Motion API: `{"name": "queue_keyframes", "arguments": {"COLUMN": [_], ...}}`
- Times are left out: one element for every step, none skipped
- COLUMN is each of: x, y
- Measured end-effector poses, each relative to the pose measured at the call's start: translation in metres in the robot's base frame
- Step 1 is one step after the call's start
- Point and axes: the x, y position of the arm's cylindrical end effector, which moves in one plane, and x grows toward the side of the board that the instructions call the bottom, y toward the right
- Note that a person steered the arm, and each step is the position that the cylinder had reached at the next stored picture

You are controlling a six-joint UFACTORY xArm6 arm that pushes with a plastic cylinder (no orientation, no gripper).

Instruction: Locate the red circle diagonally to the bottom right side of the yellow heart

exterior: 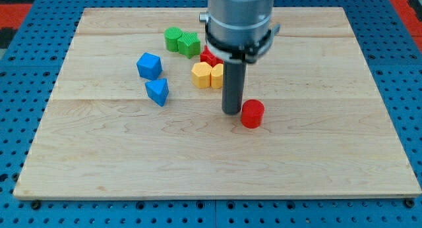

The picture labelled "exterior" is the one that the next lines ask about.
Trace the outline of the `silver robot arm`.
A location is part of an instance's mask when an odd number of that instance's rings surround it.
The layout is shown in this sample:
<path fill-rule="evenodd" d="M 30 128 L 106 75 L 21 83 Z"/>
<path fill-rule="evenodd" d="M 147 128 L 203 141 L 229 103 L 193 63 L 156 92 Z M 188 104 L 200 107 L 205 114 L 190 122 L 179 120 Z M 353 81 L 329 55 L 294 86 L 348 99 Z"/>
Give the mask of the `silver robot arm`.
<path fill-rule="evenodd" d="M 256 63 L 271 48 L 280 25 L 270 27 L 274 0 L 208 0 L 204 23 L 208 50 L 226 63 Z"/>

